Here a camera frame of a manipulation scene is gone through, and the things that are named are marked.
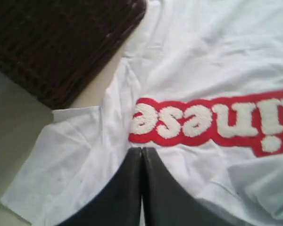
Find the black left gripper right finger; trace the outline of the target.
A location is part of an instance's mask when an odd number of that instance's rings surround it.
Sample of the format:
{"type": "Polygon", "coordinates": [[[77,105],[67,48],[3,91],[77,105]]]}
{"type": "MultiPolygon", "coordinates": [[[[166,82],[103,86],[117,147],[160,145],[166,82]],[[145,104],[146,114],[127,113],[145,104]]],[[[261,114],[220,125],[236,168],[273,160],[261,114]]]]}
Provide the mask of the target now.
{"type": "Polygon", "coordinates": [[[141,149],[142,200],[147,226],[229,226],[174,179],[154,148],[141,149]]]}

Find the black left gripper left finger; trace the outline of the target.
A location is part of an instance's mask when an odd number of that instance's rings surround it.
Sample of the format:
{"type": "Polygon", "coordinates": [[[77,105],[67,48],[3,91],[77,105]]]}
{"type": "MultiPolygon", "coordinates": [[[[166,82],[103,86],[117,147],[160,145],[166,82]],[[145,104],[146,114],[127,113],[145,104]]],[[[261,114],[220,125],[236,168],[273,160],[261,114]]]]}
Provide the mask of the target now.
{"type": "Polygon", "coordinates": [[[115,175],[89,203],[60,226],[138,226],[141,213],[141,148],[130,148],[115,175]]]}

